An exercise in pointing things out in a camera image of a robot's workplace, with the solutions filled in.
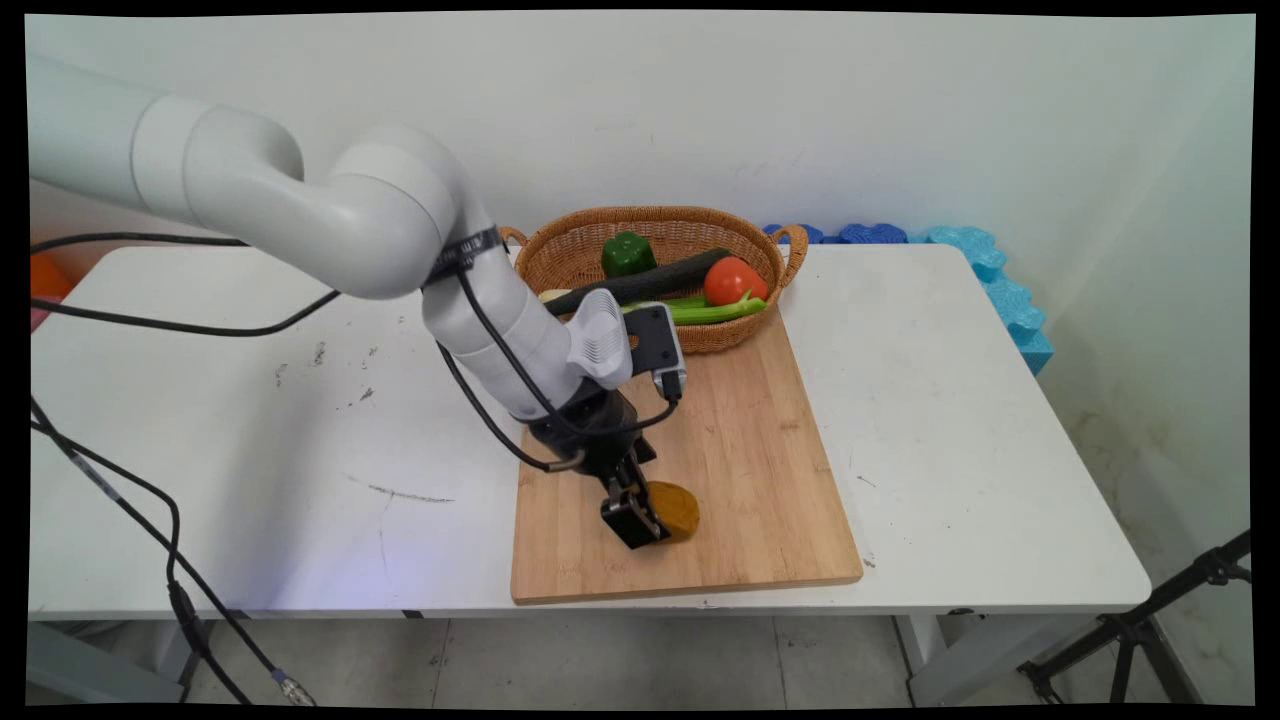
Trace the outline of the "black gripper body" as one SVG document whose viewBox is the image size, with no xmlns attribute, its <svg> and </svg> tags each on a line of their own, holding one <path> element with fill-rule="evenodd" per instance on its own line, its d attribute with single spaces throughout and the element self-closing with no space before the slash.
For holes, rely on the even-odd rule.
<svg viewBox="0 0 1280 720">
<path fill-rule="evenodd" d="M 618 389 L 581 386 L 558 410 L 561 423 L 538 419 L 527 423 L 530 436 L 572 470 L 603 482 L 614 466 L 634 452 L 644 438 L 636 407 Z"/>
</svg>

